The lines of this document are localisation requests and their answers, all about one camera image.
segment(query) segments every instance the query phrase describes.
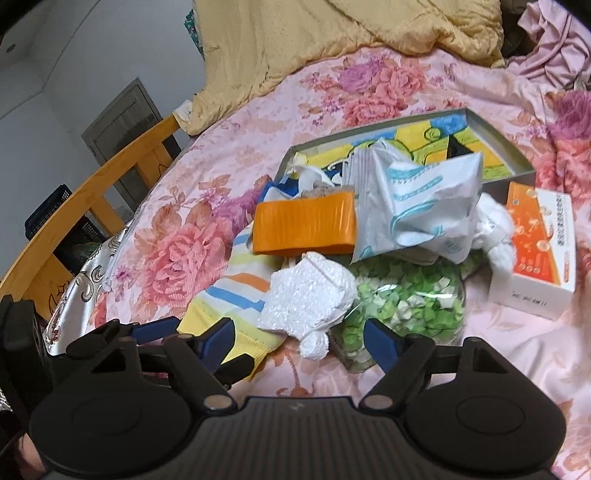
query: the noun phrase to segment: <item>yellow comforter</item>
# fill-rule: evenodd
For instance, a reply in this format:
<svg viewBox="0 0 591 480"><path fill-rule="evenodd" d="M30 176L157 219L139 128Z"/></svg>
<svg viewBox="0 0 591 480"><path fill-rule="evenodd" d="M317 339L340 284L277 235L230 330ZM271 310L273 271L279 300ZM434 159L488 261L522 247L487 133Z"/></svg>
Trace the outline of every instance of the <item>yellow comforter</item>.
<svg viewBox="0 0 591 480"><path fill-rule="evenodd" d="M484 66L502 62L499 0L194 0L206 87L188 122L197 135L265 95L306 63L386 44L421 54L436 44Z"/></svg>

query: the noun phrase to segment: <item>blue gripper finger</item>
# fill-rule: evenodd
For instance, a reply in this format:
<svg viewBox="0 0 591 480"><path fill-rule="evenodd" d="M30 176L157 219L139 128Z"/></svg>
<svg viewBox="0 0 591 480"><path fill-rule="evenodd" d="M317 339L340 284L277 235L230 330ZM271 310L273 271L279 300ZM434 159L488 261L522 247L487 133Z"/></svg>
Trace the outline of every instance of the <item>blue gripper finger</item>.
<svg viewBox="0 0 591 480"><path fill-rule="evenodd" d="M214 373L230 350L235 341L234 322L223 318L199 337L202 343L199 359L208 372Z"/></svg>
<svg viewBox="0 0 591 480"><path fill-rule="evenodd" d="M137 340L138 345L142 345L177 333L180 323L181 321L176 317L167 317L155 322L144 323L134 328L131 336Z"/></svg>
<svg viewBox="0 0 591 480"><path fill-rule="evenodd" d="M363 327L363 343L369 354L384 372L398 361L397 343L400 337L376 319L369 319Z"/></svg>

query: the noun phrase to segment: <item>pink fabric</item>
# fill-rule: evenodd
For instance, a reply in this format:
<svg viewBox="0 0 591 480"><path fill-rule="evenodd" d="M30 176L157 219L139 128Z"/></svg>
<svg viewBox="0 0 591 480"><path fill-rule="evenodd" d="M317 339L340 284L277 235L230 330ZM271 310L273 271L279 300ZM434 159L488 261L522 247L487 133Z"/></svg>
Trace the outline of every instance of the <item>pink fabric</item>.
<svg viewBox="0 0 591 480"><path fill-rule="evenodd" d="M579 73L589 80L591 33L558 2L528 4L519 26L536 47L529 55L509 59L510 71L556 88L564 88Z"/></svg>
<svg viewBox="0 0 591 480"><path fill-rule="evenodd" d="M182 316L189 297L221 275L230 238L252 217L265 175L274 175L291 145L376 119L462 105L533 162L538 185L573 197L579 282L571 308L551 322L490 304L482 273L467 285L465 335L486 339L559 404L569 422L554 471L590 480L591 93L556 92L441 50L409 59L365 48L307 66L208 129L156 185L120 246L112 290L102 295L88 328L106 318ZM288 340L231 392L239 400L351 395L358 401L382 374L378 367L348 374L332 355L303 359L297 342Z"/></svg>

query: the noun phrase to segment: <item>orange and white box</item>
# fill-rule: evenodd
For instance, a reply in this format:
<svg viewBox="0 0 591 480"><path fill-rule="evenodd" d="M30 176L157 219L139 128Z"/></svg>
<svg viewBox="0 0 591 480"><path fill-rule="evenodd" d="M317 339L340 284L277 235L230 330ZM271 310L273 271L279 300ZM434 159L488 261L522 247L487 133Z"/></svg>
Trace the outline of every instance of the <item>orange and white box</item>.
<svg viewBox="0 0 591 480"><path fill-rule="evenodd" d="M493 275L489 299L557 320L571 302L577 274L570 196L511 182L507 210L517 263L509 281Z"/></svg>

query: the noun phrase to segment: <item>orange wrapped item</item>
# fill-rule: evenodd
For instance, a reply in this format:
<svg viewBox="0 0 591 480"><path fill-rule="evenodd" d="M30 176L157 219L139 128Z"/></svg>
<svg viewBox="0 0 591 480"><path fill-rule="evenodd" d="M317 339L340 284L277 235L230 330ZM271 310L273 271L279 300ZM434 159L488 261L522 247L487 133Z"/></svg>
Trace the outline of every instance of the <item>orange wrapped item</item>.
<svg viewBox="0 0 591 480"><path fill-rule="evenodd" d="M252 231L255 254L350 254L357 237L354 194L260 203Z"/></svg>

